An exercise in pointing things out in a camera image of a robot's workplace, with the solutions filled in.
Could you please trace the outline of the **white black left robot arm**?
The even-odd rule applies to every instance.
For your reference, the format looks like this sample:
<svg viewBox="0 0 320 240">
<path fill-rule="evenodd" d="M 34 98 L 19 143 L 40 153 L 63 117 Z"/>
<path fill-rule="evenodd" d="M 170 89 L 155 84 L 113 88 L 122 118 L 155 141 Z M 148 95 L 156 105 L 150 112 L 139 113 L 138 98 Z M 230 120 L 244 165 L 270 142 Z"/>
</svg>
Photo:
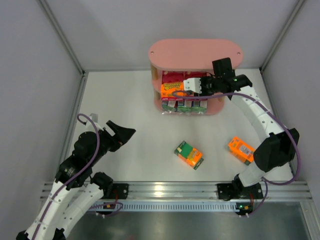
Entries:
<svg viewBox="0 0 320 240">
<path fill-rule="evenodd" d="M 91 118 L 74 143 L 72 154 L 55 175 L 51 191 L 32 225 L 16 236 L 18 240 L 65 240 L 77 222 L 113 188 L 113 179 L 103 172 L 93 173 L 93 166 L 107 152 L 116 152 L 136 133 L 133 128 L 108 121 L 110 134 Z"/>
</svg>

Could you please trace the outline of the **pink orange sponge pack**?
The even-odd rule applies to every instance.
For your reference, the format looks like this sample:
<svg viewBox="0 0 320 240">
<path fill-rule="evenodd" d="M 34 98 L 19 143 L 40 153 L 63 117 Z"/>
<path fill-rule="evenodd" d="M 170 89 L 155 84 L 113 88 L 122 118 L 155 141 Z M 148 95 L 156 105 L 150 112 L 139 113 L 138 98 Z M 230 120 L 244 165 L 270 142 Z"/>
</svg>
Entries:
<svg viewBox="0 0 320 240">
<path fill-rule="evenodd" d="M 202 71 L 187 71 L 184 74 L 184 79 L 189 79 L 189 78 L 202 78 L 202 77 L 206 77 L 207 76 L 207 72 L 202 72 Z"/>
<path fill-rule="evenodd" d="M 164 101 L 173 101 L 177 97 L 173 96 L 175 91 L 183 91 L 185 80 L 184 73 L 182 71 L 164 71 L 162 73 L 160 96 Z"/>
</svg>

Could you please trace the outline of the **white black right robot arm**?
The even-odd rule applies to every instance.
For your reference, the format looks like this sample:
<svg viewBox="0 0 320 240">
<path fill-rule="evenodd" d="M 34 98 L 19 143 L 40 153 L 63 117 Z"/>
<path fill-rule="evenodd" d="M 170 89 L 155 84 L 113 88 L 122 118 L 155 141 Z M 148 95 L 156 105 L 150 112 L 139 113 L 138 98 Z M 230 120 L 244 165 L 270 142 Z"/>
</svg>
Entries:
<svg viewBox="0 0 320 240">
<path fill-rule="evenodd" d="M 249 198 L 251 194 L 261 199 L 260 180 L 294 158 L 301 159 L 300 134 L 295 128 L 288 129 L 267 109 L 249 78 L 235 74 L 230 58 L 215 60 L 212 65 L 213 73 L 200 79 L 202 95 L 207 98 L 214 98 L 215 93 L 227 96 L 243 112 L 261 142 L 253 152 L 253 163 L 231 183 L 219 185 L 218 196 L 225 201 Z"/>
</svg>

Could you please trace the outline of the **green orange sponge pack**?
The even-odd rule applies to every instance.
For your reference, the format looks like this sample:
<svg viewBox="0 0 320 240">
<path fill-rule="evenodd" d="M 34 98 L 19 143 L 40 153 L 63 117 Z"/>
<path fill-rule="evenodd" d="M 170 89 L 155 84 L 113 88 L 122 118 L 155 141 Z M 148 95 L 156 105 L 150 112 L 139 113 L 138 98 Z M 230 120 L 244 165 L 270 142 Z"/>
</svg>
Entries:
<svg viewBox="0 0 320 240">
<path fill-rule="evenodd" d="M 197 170 L 204 161 L 203 153 L 195 147 L 182 141 L 174 150 L 174 154 L 187 163 L 192 169 Z"/>
</svg>

